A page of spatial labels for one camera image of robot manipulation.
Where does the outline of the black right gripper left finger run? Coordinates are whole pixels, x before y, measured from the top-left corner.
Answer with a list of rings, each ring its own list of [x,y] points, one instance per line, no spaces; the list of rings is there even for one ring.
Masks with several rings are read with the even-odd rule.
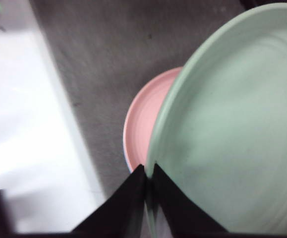
[[[114,194],[77,227],[74,233],[140,233],[147,177],[139,165]]]

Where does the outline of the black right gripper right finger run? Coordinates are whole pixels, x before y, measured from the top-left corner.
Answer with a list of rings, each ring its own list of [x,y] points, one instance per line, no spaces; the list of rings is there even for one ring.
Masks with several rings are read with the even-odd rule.
[[[158,164],[154,165],[152,186],[172,233],[228,232],[192,202]]]

